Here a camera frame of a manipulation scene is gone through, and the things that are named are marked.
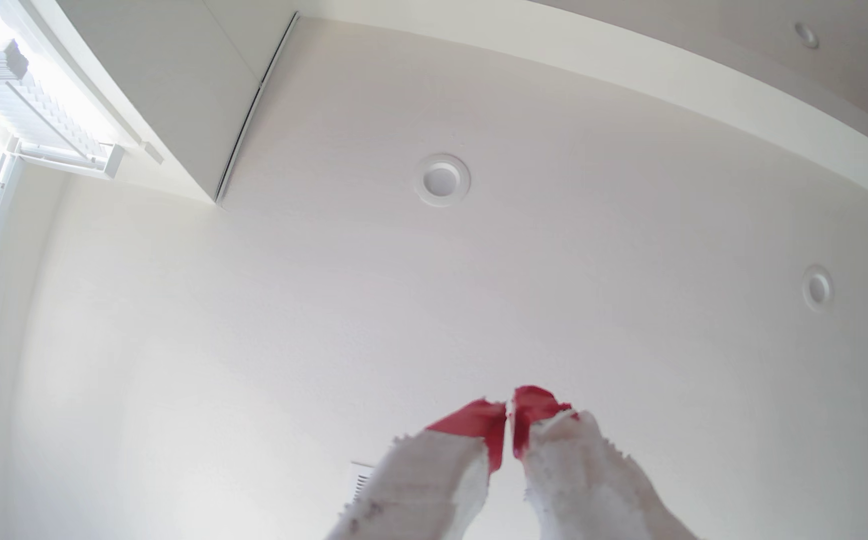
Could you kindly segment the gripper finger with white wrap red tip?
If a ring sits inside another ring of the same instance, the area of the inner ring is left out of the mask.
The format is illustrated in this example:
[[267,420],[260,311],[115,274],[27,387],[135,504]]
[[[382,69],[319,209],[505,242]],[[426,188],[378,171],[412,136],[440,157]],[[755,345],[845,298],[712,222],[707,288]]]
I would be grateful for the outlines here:
[[513,454],[541,539],[696,539],[590,412],[532,385],[512,406]]
[[503,460],[507,406],[476,399],[396,439],[327,539],[463,539]]

